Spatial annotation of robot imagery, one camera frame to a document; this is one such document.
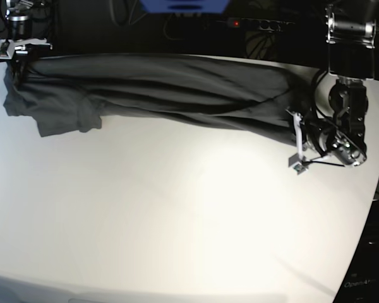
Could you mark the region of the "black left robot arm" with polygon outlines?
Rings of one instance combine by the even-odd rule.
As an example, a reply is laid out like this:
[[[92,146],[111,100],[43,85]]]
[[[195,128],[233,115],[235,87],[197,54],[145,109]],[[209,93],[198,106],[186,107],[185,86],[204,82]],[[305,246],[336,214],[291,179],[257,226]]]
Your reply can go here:
[[[340,166],[357,167],[367,159],[364,137],[369,101],[365,83],[375,77],[379,1],[328,1],[324,19],[328,67],[317,72],[312,85],[317,89],[324,77],[336,78],[328,94],[332,114],[324,114],[313,102],[310,113],[303,117],[306,140],[319,154],[305,165],[335,157]]]

